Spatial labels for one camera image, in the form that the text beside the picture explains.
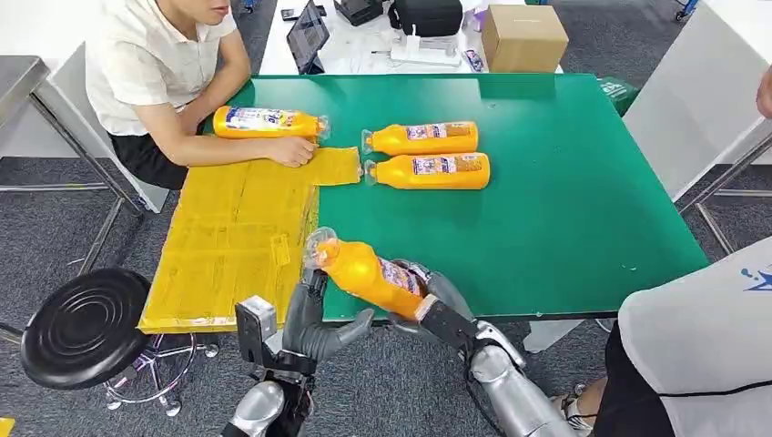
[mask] orange bottle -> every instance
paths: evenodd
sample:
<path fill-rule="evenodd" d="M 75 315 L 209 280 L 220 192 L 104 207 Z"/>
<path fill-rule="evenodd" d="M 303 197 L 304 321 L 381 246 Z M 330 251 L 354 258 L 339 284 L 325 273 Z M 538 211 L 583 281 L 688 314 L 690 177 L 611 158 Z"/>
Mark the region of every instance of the orange bottle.
<path fill-rule="evenodd" d="M 325 138 L 330 133 L 326 117 L 299 111 L 261 107 L 220 107 L 212 120 L 215 135 L 223 138 Z"/>
<path fill-rule="evenodd" d="M 322 269 L 341 290 L 415 320 L 424 297 L 424 284 L 412 271 L 379 258 L 365 243 L 338 239 L 330 228 L 319 228 L 306 239 L 306 267 Z"/>
<path fill-rule="evenodd" d="M 362 152 L 397 155 L 463 153 L 477 150 L 477 125 L 473 121 L 430 125 L 391 125 L 378 132 L 362 131 Z"/>
<path fill-rule="evenodd" d="M 385 162 L 364 163 L 369 185 L 402 189 L 482 189 L 491 179 L 491 163 L 484 153 L 401 155 Z"/>

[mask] man's hand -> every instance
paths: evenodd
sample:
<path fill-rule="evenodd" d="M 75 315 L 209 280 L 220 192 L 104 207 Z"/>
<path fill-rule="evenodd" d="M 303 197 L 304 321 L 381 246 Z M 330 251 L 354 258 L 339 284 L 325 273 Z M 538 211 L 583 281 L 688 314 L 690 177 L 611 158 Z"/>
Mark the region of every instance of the man's hand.
<path fill-rule="evenodd" d="M 282 166 L 300 167 L 313 158 L 313 151 L 317 147 L 301 137 L 276 138 L 266 145 L 266 158 Z"/>
<path fill-rule="evenodd" d="M 761 78 L 756 92 L 756 107 L 762 116 L 772 118 L 772 66 Z"/>

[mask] black bag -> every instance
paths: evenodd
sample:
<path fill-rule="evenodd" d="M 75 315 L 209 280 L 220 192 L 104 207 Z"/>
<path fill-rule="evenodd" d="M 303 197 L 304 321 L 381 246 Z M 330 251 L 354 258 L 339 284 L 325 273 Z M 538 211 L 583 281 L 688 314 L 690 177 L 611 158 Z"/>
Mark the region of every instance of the black bag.
<path fill-rule="evenodd" d="M 450 36 L 458 33 L 463 19 L 461 0 L 394 0 L 389 7 L 391 27 L 417 36 Z"/>

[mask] man's arm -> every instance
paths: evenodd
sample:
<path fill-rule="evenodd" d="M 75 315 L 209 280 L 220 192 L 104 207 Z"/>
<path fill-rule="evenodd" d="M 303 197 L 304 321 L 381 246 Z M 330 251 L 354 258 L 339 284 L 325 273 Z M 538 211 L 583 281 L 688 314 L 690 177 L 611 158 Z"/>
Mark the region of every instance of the man's arm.
<path fill-rule="evenodd" d="M 772 66 L 761 78 L 756 94 L 756 106 L 758 112 L 766 118 L 772 118 Z"/>
<path fill-rule="evenodd" d="M 249 78 L 249 57 L 238 30 L 220 39 L 219 52 L 223 60 L 222 68 L 204 91 L 179 112 L 182 126 L 189 134 L 196 133 L 198 124 L 225 105 Z"/>
<path fill-rule="evenodd" d="M 133 108 L 164 155 L 179 166 L 217 166 L 269 158 L 287 167 L 300 167 L 309 162 L 317 147 L 300 137 L 233 140 L 197 136 L 185 131 L 168 103 Z"/>

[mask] green tabletop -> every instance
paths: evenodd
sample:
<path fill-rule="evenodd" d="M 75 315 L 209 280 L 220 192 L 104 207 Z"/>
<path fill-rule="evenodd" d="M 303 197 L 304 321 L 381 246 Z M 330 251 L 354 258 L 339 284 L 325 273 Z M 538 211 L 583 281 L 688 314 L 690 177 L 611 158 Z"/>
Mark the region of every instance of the green tabletop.
<path fill-rule="evenodd" d="M 707 264 L 594 76 L 259 76 L 231 104 L 326 115 L 325 147 L 394 123 L 475 121 L 487 188 L 322 188 L 319 217 L 381 257 L 445 273 L 476 315 L 613 312 Z M 366 305 L 330 284 L 325 318 Z"/>

